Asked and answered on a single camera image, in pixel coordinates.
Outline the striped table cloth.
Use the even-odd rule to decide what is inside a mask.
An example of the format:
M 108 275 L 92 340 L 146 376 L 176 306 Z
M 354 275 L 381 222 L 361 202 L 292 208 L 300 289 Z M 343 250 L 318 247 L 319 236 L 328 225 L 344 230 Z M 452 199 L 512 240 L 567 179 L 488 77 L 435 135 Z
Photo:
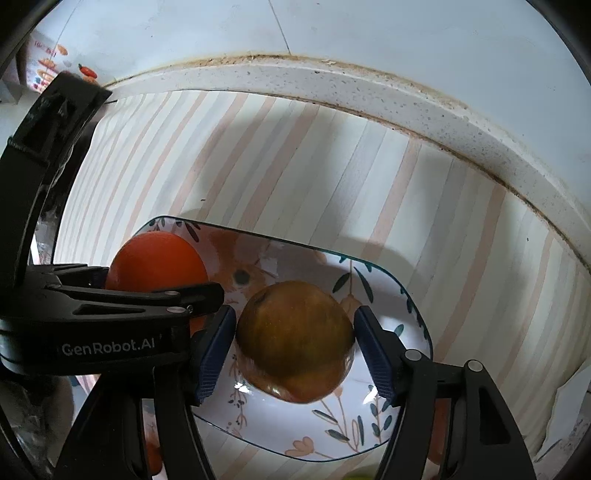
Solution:
M 105 107 L 67 200 L 58 262 L 108 264 L 151 219 L 209 222 L 392 272 L 435 356 L 484 363 L 541 479 L 589 419 L 547 434 L 590 369 L 590 273 L 530 206 L 431 143 L 338 110 L 253 94 L 140 94 Z

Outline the floral oval ceramic plate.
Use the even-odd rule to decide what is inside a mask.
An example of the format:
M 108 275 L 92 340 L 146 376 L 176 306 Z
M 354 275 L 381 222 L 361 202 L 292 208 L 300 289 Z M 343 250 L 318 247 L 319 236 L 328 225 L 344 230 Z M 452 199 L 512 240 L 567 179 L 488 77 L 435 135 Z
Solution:
M 187 241 L 221 284 L 225 304 L 242 312 L 263 288 L 304 281 L 353 314 L 372 309 L 381 326 L 408 349 L 433 353 L 425 322 L 403 284 L 361 259 L 287 240 L 172 216 L 156 216 L 140 233 L 165 231 Z M 311 403 L 294 404 L 256 389 L 242 376 L 231 347 L 214 392 L 194 408 L 198 419 L 273 453 L 312 462 L 341 460 L 387 443 L 400 410 L 382 397 L 359 348 L 338 388 Z

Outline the colourful wall stickers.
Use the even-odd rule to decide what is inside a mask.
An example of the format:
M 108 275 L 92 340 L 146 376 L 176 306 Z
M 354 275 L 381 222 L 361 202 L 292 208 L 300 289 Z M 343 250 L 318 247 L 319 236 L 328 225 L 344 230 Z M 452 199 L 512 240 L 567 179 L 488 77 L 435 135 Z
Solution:
M 25 50 L 25 81 L 33 92 L 41 93 L 62 72 L 99 84 L 96 70 L 74 56 L 73 50 L 43 36 L 31 36 Z

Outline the large orange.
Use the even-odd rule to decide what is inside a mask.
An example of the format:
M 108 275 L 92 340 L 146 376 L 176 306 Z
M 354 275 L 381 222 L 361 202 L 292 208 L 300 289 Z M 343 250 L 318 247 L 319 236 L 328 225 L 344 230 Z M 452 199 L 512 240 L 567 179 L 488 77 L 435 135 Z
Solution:
M 208 282 L 204 261 L 186 240 L 165 231 L 129 239 L 109 267 L 105 288 L 154 292 Z

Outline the dark red apple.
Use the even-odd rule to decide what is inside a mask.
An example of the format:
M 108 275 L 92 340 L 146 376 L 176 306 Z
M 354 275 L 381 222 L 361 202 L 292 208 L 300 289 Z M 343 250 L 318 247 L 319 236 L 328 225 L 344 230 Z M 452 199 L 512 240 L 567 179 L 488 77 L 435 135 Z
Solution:
M 235 331 L 242 377 L 280 400 L 308 404 L 339 387 L 355 335 L 345 310 L 322 289 L 284 281 L 247 301 Z

